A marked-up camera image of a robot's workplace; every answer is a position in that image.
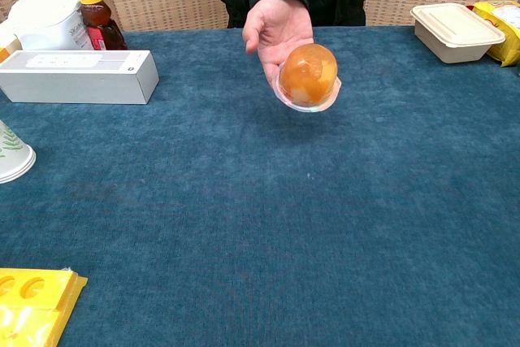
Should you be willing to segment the person's bare hand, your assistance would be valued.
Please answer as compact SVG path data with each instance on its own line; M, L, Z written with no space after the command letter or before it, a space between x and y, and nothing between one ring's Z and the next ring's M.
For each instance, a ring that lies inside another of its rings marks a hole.
M246 51L258 54L272 87L292 51L314 41L310 14L300 0L259 0L247 14L242 37Z

